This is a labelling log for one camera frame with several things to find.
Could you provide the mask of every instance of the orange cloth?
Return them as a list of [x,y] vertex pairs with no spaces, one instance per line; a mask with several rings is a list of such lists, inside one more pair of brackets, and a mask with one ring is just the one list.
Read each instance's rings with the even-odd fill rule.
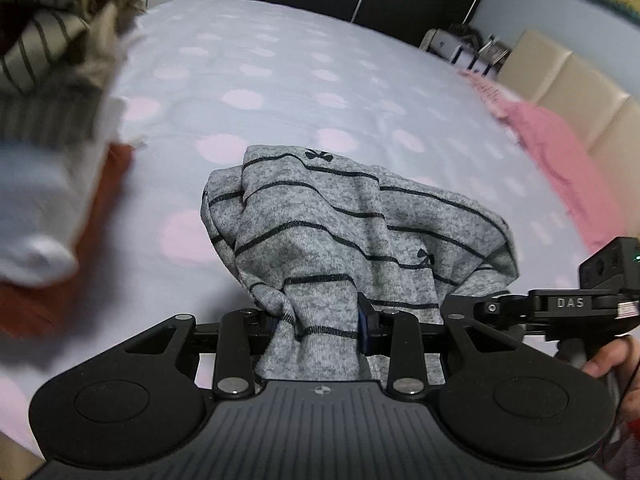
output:
[[34,336],[55,332],[62,326],[76,303],[102,228],[132,160],[132,146],[110,146],[87,225],[76,245],[79,270],[75,275],[44,288],[0,284],[0,332],[14,337]]

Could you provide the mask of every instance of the wooden floor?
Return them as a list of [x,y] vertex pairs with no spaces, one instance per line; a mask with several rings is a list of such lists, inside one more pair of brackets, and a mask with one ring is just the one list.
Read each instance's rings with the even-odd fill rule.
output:
[[24,480],[42,463],[40,457],[0,433],[0,480]]

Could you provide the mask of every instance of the black bow print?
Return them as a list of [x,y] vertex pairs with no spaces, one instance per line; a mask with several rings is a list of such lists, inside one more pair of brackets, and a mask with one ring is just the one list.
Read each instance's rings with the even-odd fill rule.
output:
[[433,265],[436,263],[436,259],[433,254],[427,254],[427,251],[425,251],[424,249],[420,249],[416,256],[418,256],[418,258],[424,258],[424,260],[420,264],[425,268],[433,267]]
[[331,153],[327,153],[327,152],[316,152],[316,150],[309,150],[308,152],[305,153],[306,158],[308,158],[309,160],[313,159],[313,158],[324,158],[324,160],[326,160],[327,162],[331,162],[332,160],[334,160],[334,156],[331,155]]

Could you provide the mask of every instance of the white cloth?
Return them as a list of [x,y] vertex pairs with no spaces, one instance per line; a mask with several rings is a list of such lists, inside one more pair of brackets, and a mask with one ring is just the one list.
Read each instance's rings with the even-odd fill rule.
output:
[[94,140],[62,152],[0,144],[0,282],[47,286],[76,272],[74,247],[124,108],[106,99]]

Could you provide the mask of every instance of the silver screw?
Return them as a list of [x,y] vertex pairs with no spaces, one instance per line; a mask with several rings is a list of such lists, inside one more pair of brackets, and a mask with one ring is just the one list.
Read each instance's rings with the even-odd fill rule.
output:
[[242,377],[225,377],[218,381],[218,389],[226,394],[241,394],[249,388],[249,383]]
[[403,377],[394,381],[394,390],[401,394],[415,395],[424,390],[424,383],[420,379]]

